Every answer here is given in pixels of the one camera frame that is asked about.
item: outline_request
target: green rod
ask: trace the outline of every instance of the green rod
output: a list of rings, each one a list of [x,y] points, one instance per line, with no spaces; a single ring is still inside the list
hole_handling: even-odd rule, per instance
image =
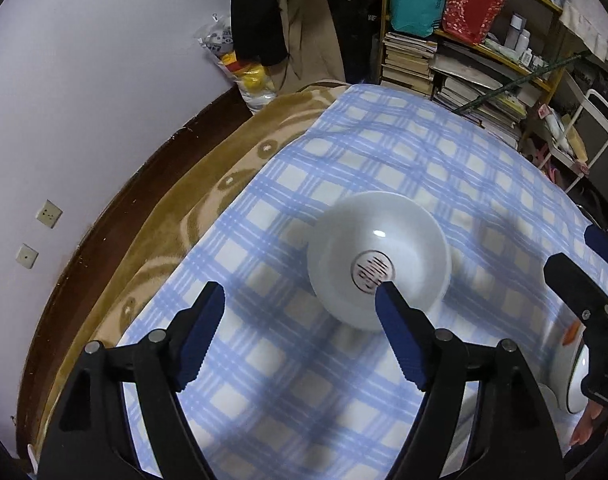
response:
[[[506,92],[507,90],[515,88],[516,86],[519,86],[523,83],[530,82],[532,79],[535,79],[536,77],[544,75],[548,72],[553,72],[553,70],[566,66],[569,63],[572,63],[574,61],[577,61],[578,59],[582,59],[582,58],[584,58],[586,56],[590,56],[590,55],[591,55],[591,51],[585,50],[583,52],[580,52],[579,54],[575,54],[574,56],[567,57],[566,59],[557,60],[552,65],[542,66],[542,67],[538,68],[537,70],[533,70],[533,72],[531,72],[528,75],[525,75],[523,77],[520,77],[519,79],[516,79],[515,81],[511,81],[510,83],[505,84],[504,86],[502,86],[501,88],[498,88],[497,90],[492,90],[492,91],[488,92],[488,94],[480,95],[477,99],[469,102],[468,104],[465,104],[459,108],[455,108],[453,110],[453,113],[457,114],[457,115],[462,115],[464,112],[466,112],[467,110],[470,110],[471,108],[477,108],[479,105],[481,105],[485,101],[488,101],[491,97],[495,97],[496,95],[502,94],[502,93]]]

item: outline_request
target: printed logo on bowl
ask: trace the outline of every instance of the printed logo on bowl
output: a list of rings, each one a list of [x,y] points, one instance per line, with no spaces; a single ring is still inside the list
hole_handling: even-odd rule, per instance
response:
[[[359,290],[375,295],[375,290],[382,282],[395,279],[395,267],[383,252],[364,251],[353,260],[351,277]]]

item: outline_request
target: blue plaid tablecloth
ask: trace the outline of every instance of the blue plaid tablecloth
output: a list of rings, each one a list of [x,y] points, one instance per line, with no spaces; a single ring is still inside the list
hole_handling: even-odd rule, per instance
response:
[[[248,184],[120,342],[166,327],[208,280],[223,285],[226,313],[180,394],[220,480],[383,479],[401,448],[421,393],[383,334],[326,313],[306,271],[317,218],[364,190],[410,197],[443,228],[453,273],[433,324],[479,344],[513,338],[537,378],[573,319],[544,283],[548,256],[568,254],[608,294],[588,222],[524,158],[436,104],[353,86]],[[125,395],[141,465],[158,473],[132,385]]]

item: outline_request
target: human hand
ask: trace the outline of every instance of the human hand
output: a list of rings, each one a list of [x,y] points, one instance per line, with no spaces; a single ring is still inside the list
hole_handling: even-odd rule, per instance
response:
[[[602,409],[603,407],[594,400],[588,401],[582,418],[580,418],[577,426],[575,426],[575,429],[573,430],[571,441],[569,442],[570,446],[574,446],[575,444],[586,444],[593,433],[593,421],[600,415]]]

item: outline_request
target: yellow object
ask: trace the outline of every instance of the yellow object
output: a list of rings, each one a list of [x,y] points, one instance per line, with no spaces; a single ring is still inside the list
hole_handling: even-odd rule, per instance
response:
[[[522,119],[526,118],[526,108],[524,107],[524,105],[517,99],[517,97],[514,97],[510,94],[507,93],[503,93],[503,94],[499,94],[496,99],[503,104],[504,106],[506,106],[507,108],[510,108],[513,112],[515,112],[517,115],[519,115],[519,117],[521,117]]]
[[[570,122],[570,115],[566,114],[564,117],[562,117],[562,124],[564,124],[564,129],[566,129]],[[577,130],[574,126],[572,126],[571,129],[569,129],[569,131],[566,133],[566,139],[571,145],[571,148],[573,149],[577,160],[584,163],[588,162],[588,155],[586,153],[584,141],[582,140],[582,137],[580,137],[580,134],[577,133]]]
[[[224,54],[220,61],[228,70],[230,70],[230,65],[238,63],[235,51]],[[265,89],[275,91],[271,78],[266,74],[266,69],[259,63],[248,63],[237,70],[230,70],[230,72],[241,81],[249,94],[258,94]]]

